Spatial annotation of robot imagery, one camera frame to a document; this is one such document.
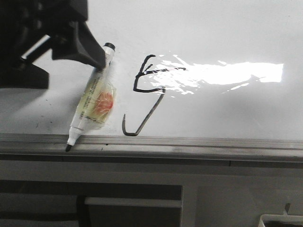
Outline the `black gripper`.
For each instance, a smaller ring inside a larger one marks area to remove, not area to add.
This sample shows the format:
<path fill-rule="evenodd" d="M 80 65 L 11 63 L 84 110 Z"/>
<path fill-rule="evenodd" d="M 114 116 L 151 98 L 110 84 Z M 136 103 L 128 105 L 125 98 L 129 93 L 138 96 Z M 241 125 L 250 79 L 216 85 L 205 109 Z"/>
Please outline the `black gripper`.
<path fill-rule="evenodd" d="M 32 62 L 49 49 L 53 60 L 104 68 L 105 51 L 87 20 L 86 0 L 2 0 L 0 66 L 6 69 L 0 72 L 0 88 L 48 89 L 49 73 Z"/>

